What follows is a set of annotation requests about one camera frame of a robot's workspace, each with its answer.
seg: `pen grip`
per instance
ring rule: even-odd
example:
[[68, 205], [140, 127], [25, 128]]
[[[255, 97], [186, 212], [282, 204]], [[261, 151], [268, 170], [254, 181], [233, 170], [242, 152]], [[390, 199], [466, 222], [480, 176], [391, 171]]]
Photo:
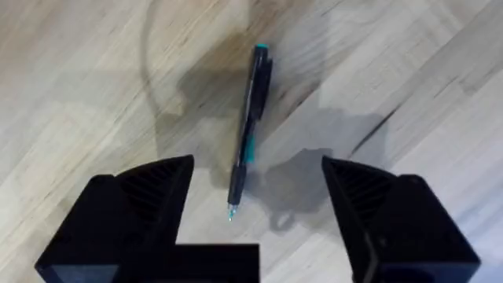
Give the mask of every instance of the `pen grip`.
[[246, 165], [234, 165], [230, 176], [229, 196], [227, 202], [238, 205], [243, 194], [244, 180], [246, 179]]

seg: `light wood surface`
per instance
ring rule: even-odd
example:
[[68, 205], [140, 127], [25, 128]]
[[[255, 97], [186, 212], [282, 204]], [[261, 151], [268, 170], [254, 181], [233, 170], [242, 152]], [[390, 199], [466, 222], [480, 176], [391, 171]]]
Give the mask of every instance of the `light wood surface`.
[[[503, 279], [503, 1], [0, 0], [0, 282], [89, 178], [190, 153], [180, 243], [259, 242], [264, 282], [351, 282], [323, 154], [424, 176]], [[272, 92], [226, 217], [253, 44]]]

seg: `pen tip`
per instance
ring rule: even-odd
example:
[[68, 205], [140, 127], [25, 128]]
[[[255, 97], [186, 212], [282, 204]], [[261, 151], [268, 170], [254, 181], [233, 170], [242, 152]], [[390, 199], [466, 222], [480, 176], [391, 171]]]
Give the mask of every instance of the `pen tip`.
[[229, 222], [233, 221], [233, 217], [236, 214], [236, 209], [237, 209], [236, 205], [229, 206]]

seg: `wooden table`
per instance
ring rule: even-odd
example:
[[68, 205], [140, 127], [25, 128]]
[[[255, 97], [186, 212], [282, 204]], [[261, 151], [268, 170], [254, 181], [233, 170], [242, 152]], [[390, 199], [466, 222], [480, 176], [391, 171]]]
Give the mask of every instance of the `wooden table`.
[[[0, 281], [89, 178], [193, 154], [178, 242], [259, 242], [264, 282], [350, 282], [322, 155], [424, 176], [503, 277], [503, 1], [1, 0]], [[232, 223], [252, 46], [271, 97]]]

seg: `pen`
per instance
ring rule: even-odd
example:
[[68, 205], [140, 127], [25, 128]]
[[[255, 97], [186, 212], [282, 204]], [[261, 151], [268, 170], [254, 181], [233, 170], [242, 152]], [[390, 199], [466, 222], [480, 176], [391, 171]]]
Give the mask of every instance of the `pen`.
[[268, 46], [257, 44], [251, 55], [240, 130], [238, 132], [238, 146], [230, 176], [229, 196], [227, 198], [229, 221], [232, 221], [241, 200], [244, 180], [246, 179], [246, 164], [254, 159], [255, 139], [253, 131], [257, 121], [262, 118], [266, 106], [272, 69], [273, 61], [269, 59]]

